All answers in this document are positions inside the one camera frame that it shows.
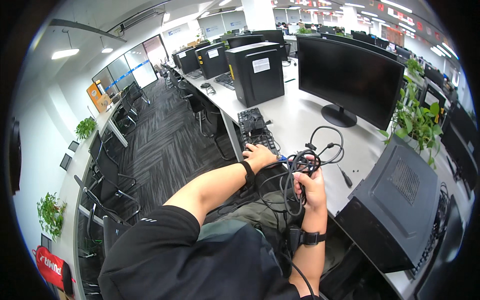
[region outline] black shirt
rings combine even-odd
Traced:
[[[191,213],[170,205],[117,240],[98,283],[105,300],[300,299],[251,225],[227,220],[200,231]]]

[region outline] black keyboard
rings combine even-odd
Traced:
[[[246,122],[249,118],[250,113],[256,112],[260,114],[260,110],[258,108],[251,108],[248,110],[244,110],[238,113],[239,118],[239,126],[240,126],[240,138],[243,144],[243,149],[248,150],[245,145],[248,144],[262,144],[265,147],[269,148],[273,154],[278,155],[278,150],[275,147],[275,139],[273,138],[272,133],[268,130],[267,126],[264,125],[264,129],[262,132],[254,135],[249,135],[248,132],[245,131],[244,122]]]
[[[232,91],[235,90],[235,87],[233,86],[232,74],[230,74],[230,72],[218,76],[217,78],[215,78],[215,82],[223,85],[224,87]]]
[[[191,71],[187,75],[193,79],[197,79],[198,77],[203,76],[203,73],[200,69],[198,69],[198,70]]]

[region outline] person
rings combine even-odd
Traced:
[[[273,213],[262,201],[249,203],[216,222],[204,224],[207,213],[221,205],[277,156],[263,145],[247,144],[244,162],[198,176],[177,191],[163,206],[123,233],[106,255],[98,283],[103,299],[312,299],[306,281],[292,268],[283,278],[267,228],[283,230],[283,214]],[[291,193],[305,187],[307,202],[301,228],[326,233],[324,179],[319,168],[309,177],[294,173]],[[283,201],[280,192],[264,196]],[[272,204],[280,210],[285,205]],[[319,299],[325,264],[325,242],[300,245],[293,263]]]

